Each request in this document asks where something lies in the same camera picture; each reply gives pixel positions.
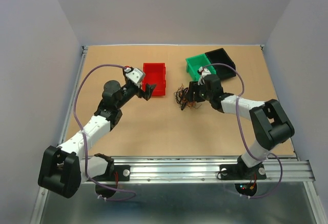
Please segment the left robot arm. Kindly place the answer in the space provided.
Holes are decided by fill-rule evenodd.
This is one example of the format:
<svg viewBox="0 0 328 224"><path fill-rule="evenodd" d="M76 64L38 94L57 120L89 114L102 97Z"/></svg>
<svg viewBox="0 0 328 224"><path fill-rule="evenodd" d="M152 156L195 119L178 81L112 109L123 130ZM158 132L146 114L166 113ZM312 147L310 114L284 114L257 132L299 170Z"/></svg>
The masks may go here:
<svg viewBox="0 0 328 224"><path fill-rule="evenodd" d="M70 198L83 182L95 182L98 176L110 179L114 175L113 158L100 153L89 158L88 149L118 124L122 106L134 96L149 100L155 87L147 84L143 90L131 80L124 86L116 80L106 82L98 108L87 124L65 143L44 151L38 185Z"/></svg>

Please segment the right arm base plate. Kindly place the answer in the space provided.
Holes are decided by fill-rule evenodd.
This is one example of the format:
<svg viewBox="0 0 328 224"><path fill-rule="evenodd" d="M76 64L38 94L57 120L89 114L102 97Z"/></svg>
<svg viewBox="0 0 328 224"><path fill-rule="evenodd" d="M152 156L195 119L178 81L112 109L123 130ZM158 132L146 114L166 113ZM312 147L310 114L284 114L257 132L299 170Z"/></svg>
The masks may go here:
<svg viewBox="0 0 328 224"><path fill-rule="evenodd" d="M264 180L267 178L267 175L263 164L252 168L242 164L225 164L219 166L217 178L220 180Z"/></svg>

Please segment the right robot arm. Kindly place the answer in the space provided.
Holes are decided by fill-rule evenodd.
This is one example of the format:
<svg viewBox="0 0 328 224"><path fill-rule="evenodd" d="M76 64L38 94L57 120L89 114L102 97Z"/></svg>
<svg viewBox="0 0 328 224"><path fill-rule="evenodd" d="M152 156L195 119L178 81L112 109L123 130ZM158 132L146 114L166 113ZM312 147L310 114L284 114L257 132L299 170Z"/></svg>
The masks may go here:
<svg viewBox="0 0 328 224"><path fill-rule="evenodd" d="M247 178L279 144L286 142L295 134L294 126L276 99L255 101L224 92L217 75L209 74L201 82L190 82L184 99L190 103L208 101L211 107L221 113L234 114L239 131L242 131L240 118L251 121L255 141L245 153L238 157L237 163L227 166L224 178Z"/></svg>

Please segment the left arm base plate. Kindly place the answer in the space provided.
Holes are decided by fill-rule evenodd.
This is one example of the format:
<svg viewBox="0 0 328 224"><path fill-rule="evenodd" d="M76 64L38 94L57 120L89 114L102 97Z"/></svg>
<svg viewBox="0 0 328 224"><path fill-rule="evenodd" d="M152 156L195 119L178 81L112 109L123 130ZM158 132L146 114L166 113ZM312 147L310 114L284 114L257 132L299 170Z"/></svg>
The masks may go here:
<svg viewBox="0 0 328 224"><path fill-rule="evenodd" d="M112 165L105 170L105 173L94 178L96 181L130 181L130 166L129 165Z"/></svg>

